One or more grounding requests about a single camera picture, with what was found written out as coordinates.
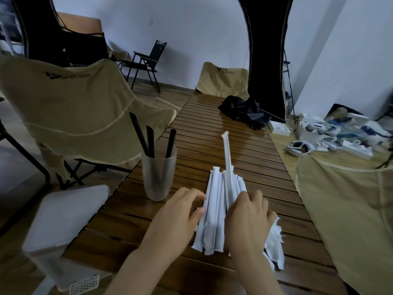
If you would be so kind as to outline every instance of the left hand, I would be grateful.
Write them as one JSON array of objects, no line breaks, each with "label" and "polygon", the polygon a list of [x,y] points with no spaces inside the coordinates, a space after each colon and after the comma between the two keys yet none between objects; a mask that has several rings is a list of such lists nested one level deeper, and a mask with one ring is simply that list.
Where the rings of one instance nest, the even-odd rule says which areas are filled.
[{"label": "left hand", "polygon": [[172,263],[184,251],[206,212],[205,207],[200,207],[190,216],[194,201],[205,199],[206,195],[196,188],[180,188],[153,218],[139,249],[159,254]]}]

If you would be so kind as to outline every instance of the forearm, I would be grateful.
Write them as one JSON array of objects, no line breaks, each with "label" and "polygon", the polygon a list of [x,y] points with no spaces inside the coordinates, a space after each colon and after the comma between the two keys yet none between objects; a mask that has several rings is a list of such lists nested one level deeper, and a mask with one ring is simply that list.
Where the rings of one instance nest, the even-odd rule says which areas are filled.
[{"label": "forearm", "polygon": [[104,295],[150,295],[169,265],[158,254],[136,249],[127,257]]},{"label": "forearm", "polygon": [[263,252],[244,254],[233,261],[248,295],[284,295]]}]

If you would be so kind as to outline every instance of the white plastic crate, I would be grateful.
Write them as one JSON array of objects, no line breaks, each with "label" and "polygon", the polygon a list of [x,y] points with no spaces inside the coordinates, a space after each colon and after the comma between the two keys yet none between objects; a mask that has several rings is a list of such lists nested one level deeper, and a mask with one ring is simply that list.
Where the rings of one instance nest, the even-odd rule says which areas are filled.
[{"label": "white plastic crate", "polygon": [[51,193],[42,200],[22,250],[55,281],[59,291],[64,292],[71,284],[94,275],[110,274],[61,257],[108,197],[109,187],[98,185]]}]

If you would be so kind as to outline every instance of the hand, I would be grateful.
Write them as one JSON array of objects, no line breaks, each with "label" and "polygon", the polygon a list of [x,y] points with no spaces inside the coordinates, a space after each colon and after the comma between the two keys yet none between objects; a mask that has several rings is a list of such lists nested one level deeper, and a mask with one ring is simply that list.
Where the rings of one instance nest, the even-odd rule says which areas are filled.
[{"label": "hand", "polygon": [[160,254],[172,263],[184,251],[194,235],[194,230],[205,207],[196,209],[190,216],[194,201],[204,201],[206,195],[196,188],[180,188],[159,210],[151,222],[139,247],[149,253]]},{"label": "hand", "polygon": [[256,257],[263,254],[266,238],[277,214],[260,190],[241,192],[225,217],[225,243],[231,256]]}]

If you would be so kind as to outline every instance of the right hand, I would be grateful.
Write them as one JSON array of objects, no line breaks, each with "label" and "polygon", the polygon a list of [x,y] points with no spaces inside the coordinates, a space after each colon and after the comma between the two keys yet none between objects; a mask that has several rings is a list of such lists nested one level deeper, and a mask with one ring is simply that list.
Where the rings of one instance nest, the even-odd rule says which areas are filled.
[{"label": "right hand", "polygon": [[263,254],[266,238],[277,214],[260,190],[241,192],[225,217],[225,243],[233,258]]}]

